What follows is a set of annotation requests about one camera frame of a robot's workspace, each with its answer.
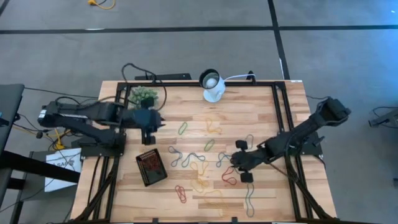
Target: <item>green rubber band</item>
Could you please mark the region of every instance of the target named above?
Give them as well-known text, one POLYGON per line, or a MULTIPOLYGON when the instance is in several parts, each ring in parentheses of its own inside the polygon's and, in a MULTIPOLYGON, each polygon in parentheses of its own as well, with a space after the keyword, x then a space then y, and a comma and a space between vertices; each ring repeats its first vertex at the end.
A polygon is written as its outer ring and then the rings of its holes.
POLYGON ((178 134, 179 134, 179 135, 182 135, 182 134, 184 133, 184 131, 186 130, 187 127, 188 127, 188 123, 187 123, 187 122, 182 123, 180 129, 178 129, 178 134))
POLYGON ((215 142, 216 142, 216 141, 215 141, 214 139, 208 141, 208 142, 206 143, 205 148, 204 148, 205 152, 208 152, 208 151, 214 146, 214 143, 215 143, 215 142))

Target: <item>black stand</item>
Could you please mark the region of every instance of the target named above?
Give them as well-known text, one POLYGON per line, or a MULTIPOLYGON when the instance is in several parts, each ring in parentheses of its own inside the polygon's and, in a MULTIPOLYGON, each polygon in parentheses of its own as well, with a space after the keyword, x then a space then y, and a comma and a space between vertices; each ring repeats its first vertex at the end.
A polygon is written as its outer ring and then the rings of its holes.
POLYGON ((369 125, 372 128, 378 127, 380 124, 390 122, 393 127, 398 127, 398 110, 393 110, 383 116, 376 119, 369 120, 369 125))
POLYGON ((4 151, 12 125, 15 120, 18 120, 17 112, 24 88, 25 86, 22 84, 0 85, 0 206, 7 189, 20 190, 11 223, 18 223, 23 205, 21 192, 25 185, 25 179, 11 178, 13 170, 73 183, 78 183, 80 178, 78 172, 4 151))

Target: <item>wooden table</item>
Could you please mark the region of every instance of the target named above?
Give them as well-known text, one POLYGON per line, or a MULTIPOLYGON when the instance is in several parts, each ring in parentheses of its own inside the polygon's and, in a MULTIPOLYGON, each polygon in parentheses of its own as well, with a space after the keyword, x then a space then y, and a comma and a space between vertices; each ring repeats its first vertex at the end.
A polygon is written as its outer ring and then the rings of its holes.
MULTIPOLYGON (((117 82, 114 81, 103 82, 99 97, 113 96, 116 86, 117 82)), ((292 117, 295 125, 298 125, 310 115, 304 86, 302 82, 286 81, 286 87, 292 117)), ((159 92, 159 101, 162 101, 163 89, 155 89, 159 92)), ((279 101, 287 127, 280 93, 279 101)), ((248 134, 252 134, 256 145, 277 134, 278 124, 270 87, 227 87, 221 101, 215 104, 203 99, 203 89, 199 87, 167 87, 167 102, 160 113, 166 119, 166 126, 155 133, 156 145, 142 145, 141 132, 127 130, 126 150, 119 163, 111 222, 151 222, 152 218, 159 218, 160 222, 230 222, 231 217, 237 217, 240 222, 295 220, 287 178, 271 166, 262 164, 252 170, 255 186, 251 197, 255 208, 252 218, 246 215, 246 184, 240 183, 239 175, 236 173, 229 175, 238 179, 236 185, 229 185, 221 180, 222 173, 230 166, 226 159, 220 168, 216 166, 220 152, 232 154, 237 151, 234 146, 235 140, 244 139, 248 134), (213 120, 213 128, 220 127, 222 132, 208 133, 207 118, 213 120), (188 123, 188 128, 182 135, 178 135, 178 129, 184 121, 188 123), (205 152, 203 148, 210 139, 215 140, 215 145, 205 152), (182 161, 178 162, 178 166, 172 167, 170 163, 178 155, 169 153, 169 146, 181 151, 183 159, 190 152, 204 155, 209 162, 204 175, 199 175, 202 172, 202 163, 196 158, 191 158, 191 161, 198 163, 199 171, 190 166, 183 168, 182 161), (145 187, 136 156, 154 148, 159 150, 169 176, 145 187), (219 191, 210 194, 195 191, 194 187, 200 188, 195 185, 198 177, 209 182, 205 192, 220 190, 223 196, 221 197, 219 191), (175 191, 176 185, 185 188, 186 203, 180 202, 175 191)), ((302 156, 302 160, 308 189, 325 211, 335 216, 323 164, 313 156, 302 156)), ((84 161, 72 218, 77 217, 86 207, 95 162, 96 158, 84 161)), ((92 195, 98 187, 101 163, 102 161, 98 166, 92 195)), ((283 159, 275 161, 274 164, 285 170, 283 159)), ((299 189, 297 193, 301 214, 306 217, 299 189)), ((100 218, 104 217, 107 195, 106 193, 101 203, 100 218)))

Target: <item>power cord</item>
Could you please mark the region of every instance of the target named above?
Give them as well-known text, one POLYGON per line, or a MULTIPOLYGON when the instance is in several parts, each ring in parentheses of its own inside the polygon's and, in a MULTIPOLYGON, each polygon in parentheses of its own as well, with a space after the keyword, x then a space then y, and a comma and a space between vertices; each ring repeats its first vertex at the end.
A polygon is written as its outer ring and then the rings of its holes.
POLYGON ((162 84, 163 89, 164 89, 164 101, 163 101, 163 103, 162 103, 162 106, 160 106, 160 108, 157 109, 158 111, 160 111, 160 110, 164 107, 164 105, 166 104, 166 100, 167 100, 167 90, 166 90, 166 86, 164 85, 164 83, 162 82, 162 80, 158 79, 157 76, 156 76, 156 74, 153 73, 153 72, 151 72, 151 71, 148 71, 148 70, 146 70, 146 69, 140 68, 140 67, 138 67, 137 65, 134 65, 133 63, 127 63, 127 64, 123 65, 123 67, 122 67, 122 69, 121 69, 123 79, 124 79, 124 81, 125 81, 126 83, 128 83, 128 81, 127 81, 126 75, 124 74, 124 70, 126 69, 127 66, 131 66, 131 67, 133 67, 133 68, 135 68, 135 69, 137 69, 137 70, 139 70, 139 71, 145 72, 145 75, 146 75, 146 76, 147 76, 147 73, 149 73, 149 74, 151 75, 151 79, 153 79, 153 81, 156 82, 156 80, 157 80, 157 81, 160 82, 160 84, 162 84))
POLYGON ((98 97, 94 96, 84 96, 84 95, 75 95, 75 94, 69 94, 69 93, 60 93, 57 91, 51 91, 51 90, 43 90, 43 89, 38 89, 38 88, 30 88, 30 87, 25 87, 26 90, 34 90, 34 91, 43 91, 46 93, 54 93, 54 94, 59 94, 59 95, 64 95, 64 96, 75 96, 75 97, 82 97, 82 98, 93 98, 97 99, 98 97))

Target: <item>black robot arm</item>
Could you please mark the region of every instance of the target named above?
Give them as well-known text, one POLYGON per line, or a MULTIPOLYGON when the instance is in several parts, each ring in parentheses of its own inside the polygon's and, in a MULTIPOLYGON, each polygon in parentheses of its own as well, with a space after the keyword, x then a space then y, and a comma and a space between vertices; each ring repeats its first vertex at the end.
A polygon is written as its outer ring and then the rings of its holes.
POLYGON ((338 126, 348 119, 351 111, 344 107, 339 100, 327 98, 317 105, 314 114, 288 132, 280 133, 278 136, 269 138, 257 145, 257 150, 246 152, 247 143, 236 141, 236 147, 241 151, 231 156, 233 167, 242 171, 249 171, 261 163, 270 164, 285 155, 289 147, 299 149, 306 138, 323 126, 338 126))
POLYGON ((157 110, 147 108, 127 110, 120 103, 100 101, 89 105, 51 101, 42 107, 38 118, 39 124, 43 127, 71 129, 105 147, 117 147, 119 142, 123 142, 120 139, 125 138, 124 133, 117 133, 114 129, 98 129, 93 127, 90 121, 117 128, 141 129, 142 143, 145 145, 155 144, 155 137, 151 134, 163 126, 161 124, 163 118, 157 110))

